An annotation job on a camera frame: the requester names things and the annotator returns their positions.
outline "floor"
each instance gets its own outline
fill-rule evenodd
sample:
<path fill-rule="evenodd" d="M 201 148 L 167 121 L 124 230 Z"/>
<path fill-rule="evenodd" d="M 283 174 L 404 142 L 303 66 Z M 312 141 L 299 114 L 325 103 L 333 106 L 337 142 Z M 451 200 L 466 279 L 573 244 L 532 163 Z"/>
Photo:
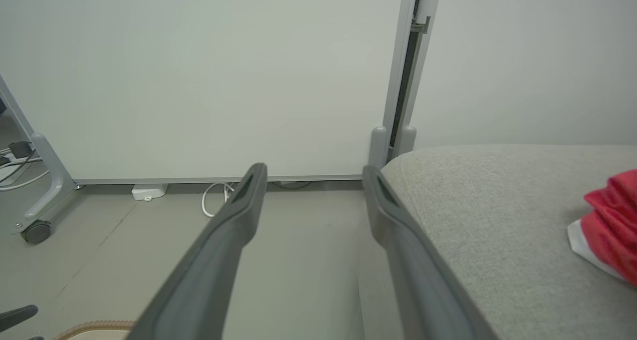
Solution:
<path fill-rule="evenodd" d="M 3 127 L 0 145 L 11 136 Z M 23 179 L 44 169 L 32 166 Z M 54 234 L 28 245 L 9 231 L 49 184 L 45 177 L 0 192 L 0 311 L 40 308 L 0 340 L 52 339 L 84 322 L 135 320 L 207 224 L 204 184 L 171 185 L 151 202 L 134 201 L 130 185 L 87 186 L 42 217 Z M 220 193 L 209 195 L 209 209 L 221 203 Z M 241 256 L 223 338 L 363 340 L 355 230 L 364 215 L 359 182 L 270 185 L 257 235 Z"/>

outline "white panel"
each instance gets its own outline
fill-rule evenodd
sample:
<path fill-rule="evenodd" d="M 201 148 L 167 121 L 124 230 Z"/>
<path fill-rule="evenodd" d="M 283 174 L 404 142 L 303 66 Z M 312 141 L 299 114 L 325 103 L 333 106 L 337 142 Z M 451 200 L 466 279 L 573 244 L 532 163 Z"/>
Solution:
<path fill-rule="evenodd" d="M 401 0 L 0 0 L 0 73 L 74 179 L 360 174 Z"/>
<path fill-rule="evenodd" d="M 637 0 L 439 0 L 415 148 L 637 143 Z"/>

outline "gray fabric cushion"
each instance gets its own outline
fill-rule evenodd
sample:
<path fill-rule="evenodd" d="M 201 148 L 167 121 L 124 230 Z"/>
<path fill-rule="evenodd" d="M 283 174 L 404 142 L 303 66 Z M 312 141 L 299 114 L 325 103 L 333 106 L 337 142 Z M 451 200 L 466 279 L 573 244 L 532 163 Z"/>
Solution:
<path fill-rule="evenodd" d="M 637 339 L 637 290 L 574 254 L 566 227 L 634 146 L 423 149 L 384 174 L 504 339 Z"/>

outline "white cloth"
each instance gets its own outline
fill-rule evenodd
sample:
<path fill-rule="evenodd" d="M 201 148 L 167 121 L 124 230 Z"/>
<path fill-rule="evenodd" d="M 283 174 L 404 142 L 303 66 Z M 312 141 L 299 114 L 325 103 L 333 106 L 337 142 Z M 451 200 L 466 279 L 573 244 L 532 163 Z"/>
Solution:
<path fill-rule="evenodd" d="M 607 265 L 603 261 L 599 260 L 594 252 L 591 251 L 589 247 L 589 243 L 584 236 L 584 232 L 582 231 L 582 220 L 576 220 L 572 222 L 568 227 L 566 227 L 566 231 L 568 233 L 568 241 L 571 243 L 571 249 L 573 252 L 585 260 L 588 260 L 593 265 L 598 267 L 599 269 L 607 272 L 608 274 L 618 277 L 621 280 L 625 280 L 623 276 L 621 276 L 616 270 L 614 270 L 610 265 Z"/>

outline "caster wheel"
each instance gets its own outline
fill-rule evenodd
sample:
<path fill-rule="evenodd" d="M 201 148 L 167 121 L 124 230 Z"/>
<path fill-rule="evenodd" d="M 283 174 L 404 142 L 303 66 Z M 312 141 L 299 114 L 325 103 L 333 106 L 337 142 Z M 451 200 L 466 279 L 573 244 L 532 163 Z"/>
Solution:
<path fill-rule="evenodd" d="M 29 244 L 44 242 L 51 235 L 51 222 L 36 220 L 20 235 Z"/>

